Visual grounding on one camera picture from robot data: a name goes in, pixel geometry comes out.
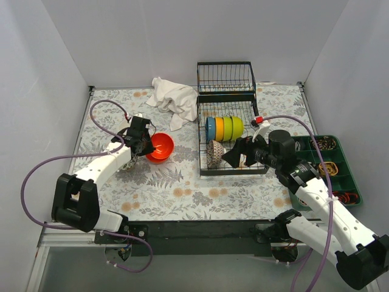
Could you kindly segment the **dark patterned bowl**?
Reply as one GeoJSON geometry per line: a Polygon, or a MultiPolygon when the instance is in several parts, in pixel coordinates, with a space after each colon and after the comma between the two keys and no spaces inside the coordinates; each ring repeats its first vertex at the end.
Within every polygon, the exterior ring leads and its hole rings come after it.
{"type": "Polygon", "coordinates": [[[221,161],[222,156],[227,152],[227,150],[222,146],[221,143],[211,140],[207,144],[207,167],[208,168],[215,168],[217,167],[221,161]]]}

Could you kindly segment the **pink patterned bowl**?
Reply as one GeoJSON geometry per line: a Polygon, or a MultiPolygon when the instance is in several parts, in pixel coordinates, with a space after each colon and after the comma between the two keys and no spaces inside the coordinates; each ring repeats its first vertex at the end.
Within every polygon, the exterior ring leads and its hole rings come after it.
{"type": "Polygon", "coordinates": [[[118,171],[121,172],[121,171],[128,171],[130,170],[131,168],[133,168],[135,166],[135,164],[137,163],[137,156],[134,156],[131,158],[130,161],[128,161],[127,163],[123,164],[119,169],[118,171]]]}

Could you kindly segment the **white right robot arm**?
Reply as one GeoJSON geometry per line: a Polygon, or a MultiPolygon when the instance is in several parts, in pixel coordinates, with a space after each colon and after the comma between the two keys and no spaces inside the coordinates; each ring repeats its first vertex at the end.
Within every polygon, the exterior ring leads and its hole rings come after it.
{"type": "Polygon", "coordinates": [[[378,236],[339,200],[330,198],[329,184],[309,162],[295,154],[295,141],[287,131],[271,131],[267,141],[261,135],[238,138],[222,158],[237,168],[241,155],[245,155],[247,166],[259,162],[273,168],[279,182],[329,227],[325,231],[295,210],[283,212],[275,218],[279,240],[294,238],[322,254],[355,290],[388,271],[388,236],[378,236]]]}

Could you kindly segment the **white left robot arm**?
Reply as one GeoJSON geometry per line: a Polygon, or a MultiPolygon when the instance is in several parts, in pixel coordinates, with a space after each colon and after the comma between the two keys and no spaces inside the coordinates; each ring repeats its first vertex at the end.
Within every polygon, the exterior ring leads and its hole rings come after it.
{"type": "Polygon", "coordinates": [[[111,139],[103,156],[73,175],[64,173],[57,179],[51,212],[54,221],[83,232],[108,231],[116,243],[128,239],[126,217],[100,209],[98,199],[98,191],[113,174],[156,149],[149,134],[149,119],[136,114],[127,124],[111,139]]]}

